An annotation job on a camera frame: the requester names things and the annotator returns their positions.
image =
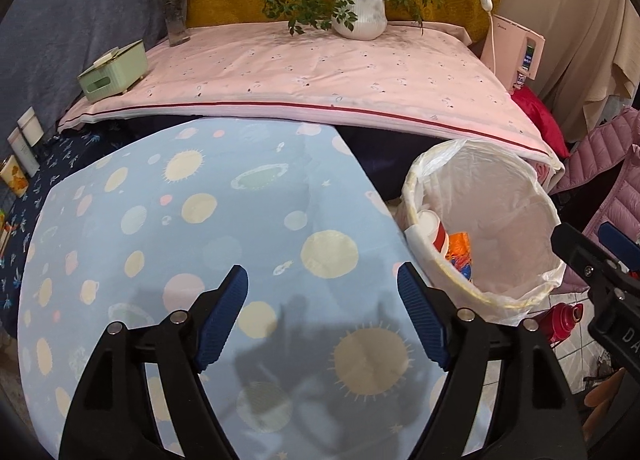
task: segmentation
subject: power cord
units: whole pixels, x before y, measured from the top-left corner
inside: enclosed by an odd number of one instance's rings
[[[495,74],[495,44],[494,44],[494,16],[491,14],[491,11],[494,9],[494,1],[493,0],[480,0],[480,5],[482,6],[482,9],[484,9],[487,14],[489,15],[489,23],[491,25],[490,27],[490,32],[491,32],[491,50],[492,50],[492,57],[493,57],[493,68],[492,68],[492,72]]]

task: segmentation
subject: plastic bag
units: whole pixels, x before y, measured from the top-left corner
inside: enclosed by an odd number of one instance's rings
[[[472,283],[421,234],[421,209],[435,211],[450,234],[468,233]],[[418,157],[396,220],[431,284],[491,323],[517,325],[562,281],[550,241],[555,206],[535,170],[492,143],[457,139]]]

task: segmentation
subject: small bottle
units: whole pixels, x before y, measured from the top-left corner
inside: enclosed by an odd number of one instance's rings
[[[20,116],[18,119],[18,128],[20,132],[22,132],[22,135],[24,135],[24,138],[27,139],[31,150],[40,162],[46,159],[48,155],[44,147],[44,131],[33,107],[29,108]]]
[[[546,312],[534,316],[540,330],[546,336],[550,345],[558,345],[567,339],[575,326],[580,323],[584,306],[582,303],[568,305],[558,303]]]

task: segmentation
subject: white flower pot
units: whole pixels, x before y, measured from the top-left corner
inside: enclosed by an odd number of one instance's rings
[[[353,11],[358,19],[350,31],[343,23],[331,19],[334,31],[351,40],[375,40],[386,29],[385,0],[351,0],[345,9]]]

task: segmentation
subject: blue curtain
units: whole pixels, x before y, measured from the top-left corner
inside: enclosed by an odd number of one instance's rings
[[[0,156],[27,108],[53,126],[101,54],[139,39],[150,49],[165,31],[155,0],[14,0],[0,22]]]

